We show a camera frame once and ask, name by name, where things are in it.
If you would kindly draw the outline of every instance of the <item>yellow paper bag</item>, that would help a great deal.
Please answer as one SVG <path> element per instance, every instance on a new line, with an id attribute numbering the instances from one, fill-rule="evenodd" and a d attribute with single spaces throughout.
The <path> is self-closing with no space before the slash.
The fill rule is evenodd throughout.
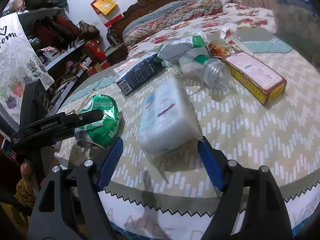
<path id="1" fill-rule="evenodd" d="M 117 4 L 113 0 L 97 0 L 93 5 L 107 15 Z"/>

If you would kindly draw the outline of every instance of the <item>brown handbag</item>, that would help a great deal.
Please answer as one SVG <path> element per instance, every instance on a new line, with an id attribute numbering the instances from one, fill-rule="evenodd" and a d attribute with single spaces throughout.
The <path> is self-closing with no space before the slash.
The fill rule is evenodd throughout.
<path id="1" fill-rule="evenodd" d="M 99 35 L 100 31 L 93 25 L 87 24 L 84 21 L 79 22 L 79 37 L 89 40 Z"/>

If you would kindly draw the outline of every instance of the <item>wooden headboard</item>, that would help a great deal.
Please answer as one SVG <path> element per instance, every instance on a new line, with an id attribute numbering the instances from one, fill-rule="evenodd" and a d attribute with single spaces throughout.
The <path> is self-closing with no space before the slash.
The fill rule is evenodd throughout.
<path id="1" fill-rule="evenodd" d="M 111 31 L 122 41 L 122 32 L 131 22 L 174 1 L 181 0 L 138 0 L 123 13 L 123 18 L 111 25 Z"/>

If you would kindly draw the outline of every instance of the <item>transparent plastic bin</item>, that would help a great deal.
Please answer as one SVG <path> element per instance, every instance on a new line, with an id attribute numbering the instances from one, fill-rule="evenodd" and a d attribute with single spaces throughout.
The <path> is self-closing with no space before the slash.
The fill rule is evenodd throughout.
<path id="1" fill-rule="evenodd" d="M 308 0 L 268 0 L 276 36 L 296 49 L 309 62 L 320 54 L 320 18 Z"/>

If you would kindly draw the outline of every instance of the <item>green soda can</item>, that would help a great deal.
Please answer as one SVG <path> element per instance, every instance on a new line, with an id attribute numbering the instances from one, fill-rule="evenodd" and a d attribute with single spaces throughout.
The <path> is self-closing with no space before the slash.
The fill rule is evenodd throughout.
<path id="1" fill-rule="evenodd" d="M 110 96 L 95 95 L 88 100 L 80 114 L 95 109 L 103 111 L 103 119 L 75 129 L 75 138 L 80 147 L 107 148 L 118 133 L 120 118 L 116 101 Z"/>

